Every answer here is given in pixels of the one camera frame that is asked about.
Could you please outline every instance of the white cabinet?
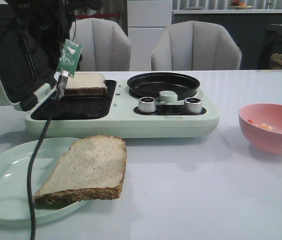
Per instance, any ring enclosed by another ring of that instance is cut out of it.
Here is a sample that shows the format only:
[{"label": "white cabinet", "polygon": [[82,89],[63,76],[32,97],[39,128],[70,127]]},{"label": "white cabinet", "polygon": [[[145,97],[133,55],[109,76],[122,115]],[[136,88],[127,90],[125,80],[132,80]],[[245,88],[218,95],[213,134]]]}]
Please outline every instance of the white cabinet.
[{"label": "white cabinet", "polygon": [[151,54],[164,27],[172,23],[172,0],[127,1],[131,71],[150,71]]}]

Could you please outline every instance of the frying pan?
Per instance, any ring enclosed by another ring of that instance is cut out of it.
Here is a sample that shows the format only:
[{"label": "frying pan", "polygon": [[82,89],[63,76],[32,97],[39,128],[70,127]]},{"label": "frying pan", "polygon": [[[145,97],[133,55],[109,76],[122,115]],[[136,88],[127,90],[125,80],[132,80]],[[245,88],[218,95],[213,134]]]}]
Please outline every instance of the frying pan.
[{"label": "frying pan", "polygon": [[192,77],[172,72],[150,72],[131,77],[127,81],[130,93],[135,97],[157,98],[160,91],[173,91],[178,100],[195,95],[200,82]]}]

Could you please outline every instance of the open lid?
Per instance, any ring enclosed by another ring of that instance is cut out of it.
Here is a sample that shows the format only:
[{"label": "open lid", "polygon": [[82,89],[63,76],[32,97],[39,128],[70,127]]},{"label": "open lid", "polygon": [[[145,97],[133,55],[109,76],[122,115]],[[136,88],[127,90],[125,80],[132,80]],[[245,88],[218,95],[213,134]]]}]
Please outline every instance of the open lid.
[{"label": "open lid", "polygon": [[0,106],[28,111],[56,85],[55,70],[15,13],[0,4]]}]

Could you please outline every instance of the pink bowl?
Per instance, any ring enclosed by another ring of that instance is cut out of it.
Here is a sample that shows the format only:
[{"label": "pink bowl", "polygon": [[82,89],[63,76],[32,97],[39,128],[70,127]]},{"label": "pink bowl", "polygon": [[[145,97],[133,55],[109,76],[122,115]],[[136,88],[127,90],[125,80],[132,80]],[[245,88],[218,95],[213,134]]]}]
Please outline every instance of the pink bowl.
[{"label": "pink bowl", "polygon": [[[239,110],[239,121],[245,138],[251,144],[264,151],[282,155],[282,105],[258,103],[244,106]],[[259,127],[261,124],[272,129]]]}]

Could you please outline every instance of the electrical cord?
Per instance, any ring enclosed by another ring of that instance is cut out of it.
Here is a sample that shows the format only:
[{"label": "electrical cord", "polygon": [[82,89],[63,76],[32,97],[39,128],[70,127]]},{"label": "electrical cord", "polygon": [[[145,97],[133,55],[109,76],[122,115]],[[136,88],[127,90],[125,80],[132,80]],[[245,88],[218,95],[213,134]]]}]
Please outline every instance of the electrical cord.
[{"label": "electrical cord", "polygon": [[27,191],[27,200],[28,200],[28,205],[29,205],[29,211],[30,211],[30,221],[31,221],[31,235],[30,235],[30,240],[35,239],[35,229],[36,229],[36,222],[35,222],[35,211],[34,211],[34,204],[33,204],[33,198],[32,198],[32,187],[31,187],[31,176],[32,176],[32,169],[33,169],[33,163],[35,160],[35,157],[41,147],[41,144],[44,140],[44,137],[46,135],[48,126],[50,125],[50,122],[52,120],[52,117],[58,107],[58,103],[60,99],[64,96],[64,90],[66,87],[67,83],[67,71],[62,71],[57,86],[56,86],[56,91],[55,91],[55,103],[53,106],[53,109],[44,125],[44,128],[42,130],[42,133],[40,135],[40,138],[35,146],[35,149],[33,151],[33,154],[31,156],[31,159],[29,161],[28,169],[27,169],[27,176],[26,176],[26,191]]}]

